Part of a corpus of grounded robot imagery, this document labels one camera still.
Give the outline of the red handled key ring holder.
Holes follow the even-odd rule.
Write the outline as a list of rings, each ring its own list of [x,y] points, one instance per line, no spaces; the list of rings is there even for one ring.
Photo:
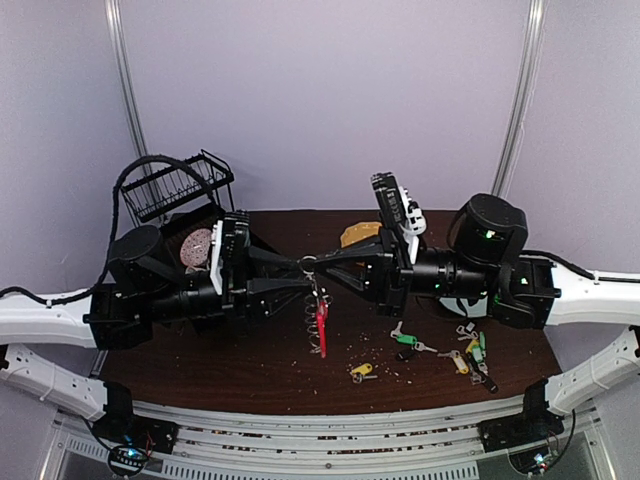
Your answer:
[[[315,256],[305,255],[300,260],[301,271],[305,279],[309,280],[312,284],[311,292],[304,298],[304,323],[310,345],[310,353],[326,359],[328,354],[326,328],[324,333],[318,333],[315,313],[317,305],[322,301],[327,302],[330,307],[331,296],[319,283],[315,269],[311,266],[311,261],[314,258]]]

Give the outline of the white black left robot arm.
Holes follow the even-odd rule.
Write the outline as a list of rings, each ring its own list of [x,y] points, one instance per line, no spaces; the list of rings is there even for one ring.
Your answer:
[[[209,200],[213,224],[202,263],[179,264],[165,242],[173,227],[156,227],[143,215],[126,234],[110,235],[92,287],[43,296],[19,286],[4,288],[1,379],[82,417],[99,438],[168,453],[174,423],[136,415],[126,387],[77,375],[37,355],[34,346],[130,349],[149,341],[157,324],[188,321],[203,330],[224,319],[267,316],[278,301],[308,293],[312,284],[297,262],[252,243],[247,214],[220,206],[216,178],[198,172],[191,160],[159,155],[155,162],[163,174],[176,176],[170,207],[200,196]]]

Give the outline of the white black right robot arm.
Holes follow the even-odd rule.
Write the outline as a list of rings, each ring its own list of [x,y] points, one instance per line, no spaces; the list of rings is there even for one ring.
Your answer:
[[[544,439],[584,401],[639,372],[639,278],[599,273],[529,250],[522,210],[489,195],[473,196],[455,215],[446,248],[424,245],[427,222],[404,192],[378,198],[376,236],[331,254],[304,259],[326,275],[400,315],[409,295],[483,302],[489,317],[518,329],[613,323],[622,333],[578,366],[527,388],[520,413],[487,420],[478,430],[486,451]]]

